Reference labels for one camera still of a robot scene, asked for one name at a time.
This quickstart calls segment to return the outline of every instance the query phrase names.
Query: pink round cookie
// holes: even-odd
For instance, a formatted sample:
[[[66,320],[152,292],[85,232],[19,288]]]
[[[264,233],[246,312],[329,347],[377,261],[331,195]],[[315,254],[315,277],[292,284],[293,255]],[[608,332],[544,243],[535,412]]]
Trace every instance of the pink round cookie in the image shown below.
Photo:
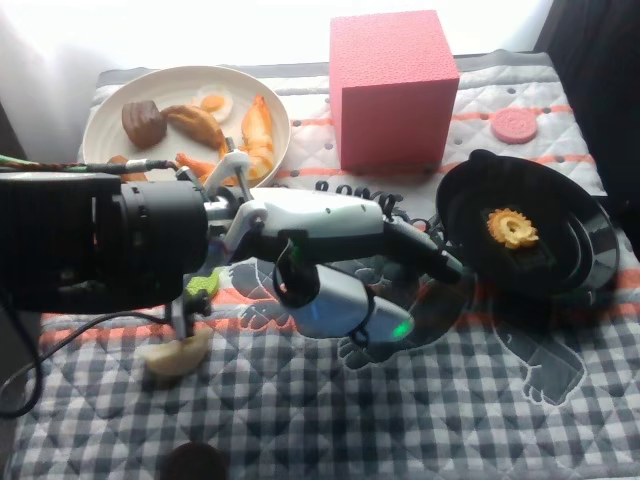
[[[527,143],[538,133],[536,116],[524,108],[505,108],[491,119],[491,132],[505,143]]]

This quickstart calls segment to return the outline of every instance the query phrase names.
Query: red cube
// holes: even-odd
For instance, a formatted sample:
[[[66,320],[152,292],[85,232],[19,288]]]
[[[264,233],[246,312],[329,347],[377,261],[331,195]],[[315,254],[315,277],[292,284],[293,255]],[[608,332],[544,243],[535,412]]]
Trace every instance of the red cube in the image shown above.
[[[459,80],[435,11],[332,19],[330,102],[342,168],[436,169]]]

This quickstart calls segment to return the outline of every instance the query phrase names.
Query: gingham pattern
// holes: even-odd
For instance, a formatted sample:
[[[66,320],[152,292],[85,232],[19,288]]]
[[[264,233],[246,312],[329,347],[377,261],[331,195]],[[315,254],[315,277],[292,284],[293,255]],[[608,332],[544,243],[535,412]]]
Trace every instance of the gingham pattern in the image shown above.
[[[283,95],[292,119],[328,116],[326,77],[264,81]],[[97,103],[116,88],[101,87]],[[555,72],[540,65],[463,73],[460,88],[455,114],[566,104]],[[595,166],[575,161],[588,152],[572,114],[543,114],[538,124],[535,141],[505,146],[485,120],[454,121],[444,164],[475,148],[552,156],[560,161],[548,165],[600,192]],[[442,174],[304,175],[338,168],[333,141],[330,126],[294,127],[277,182],[366,185],[400,193],[411,217],[431,216]],[[47,361],[44,396],[19,423],[7,477],[151,480],[164,455],[191,440],[224,452],[234,479],[637,478],[640,265],[619,239],[618,288],[589,328],[573,322],[577,312],[514,309],[473,279],[452,289],[406,280],[380,259],[342,262],[411,307],[423,327],[365,351],[297,333],[273,302],[271,266],[235,265],[221,276],[226,296],[201,325],[214,327],[211,355],[176,384],[158,385],[133,356],[167,331],[134,319],[114,320]],[[45,336],[84,321],[47,319]],[[531,328],[549,322],[564,328]]]

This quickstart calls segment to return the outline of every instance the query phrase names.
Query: plate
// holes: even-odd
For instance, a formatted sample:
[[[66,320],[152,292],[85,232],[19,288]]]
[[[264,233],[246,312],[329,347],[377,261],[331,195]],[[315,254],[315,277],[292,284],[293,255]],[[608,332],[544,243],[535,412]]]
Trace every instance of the plate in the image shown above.
[[[82,154],[87,163],[106,163],[115,155],[133,159],[173,160],[178,152],[211,163],[218,162],[218,152],[191,140],[171,125],[157,145],[144,150],[129,141],[122,128],[122,107],[129,102],[153,100],[159,110],[171,105],[190,105],[199,88],[223,85],[233,97],[233,109],[220,124],[225,136],[243,145],[241,123],[256,95],[262,95],[271,112],[273,125],[274,166],[252,186],[266,186],[273,179],[289,146],[291,123],[278,96],[258,79],[224,67],[189,66],[152,72],[122,86],[98,108],[84,132]],[[175,179],[170,170],[146,173],[151,181]]]

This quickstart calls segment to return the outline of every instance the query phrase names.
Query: checkered fabric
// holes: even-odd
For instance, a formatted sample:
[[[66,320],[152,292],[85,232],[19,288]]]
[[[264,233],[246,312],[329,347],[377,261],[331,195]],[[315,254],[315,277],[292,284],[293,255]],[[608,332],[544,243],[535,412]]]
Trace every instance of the checkered fabric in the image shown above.
[[[332,127],[302,121],[329,117],[326,74],[265,78],[294,125],[277,183],[368,186],[399,194],[411,218],[429,218],[447,168],[485,148],[601,193],[548,59],[513,58],[461,74],[443,167],[424,178],[341,172]],[[96,105],[117,88],[100,86]],[[509,105],[537,112],[534,141],[491,136],[486,117]],[[233,479],[638,478],[640,265],[622,233],[619,241],[616,288],[590,311],[514,301],[473,275],[447,287],[381,258],[340,262],[416,319],[407,339],[366,349],[298,331],[274,300],[273,266],[236,264],[198,325],[214,335],[194,374],[173,384],[150,376],[133,351],[171,332],[131,318],[47,361],[43,398],[19,422],[6,477],[151,480],[173,448],[200,441],[224,452]],[[43,343],[86,320],[45,318]]]

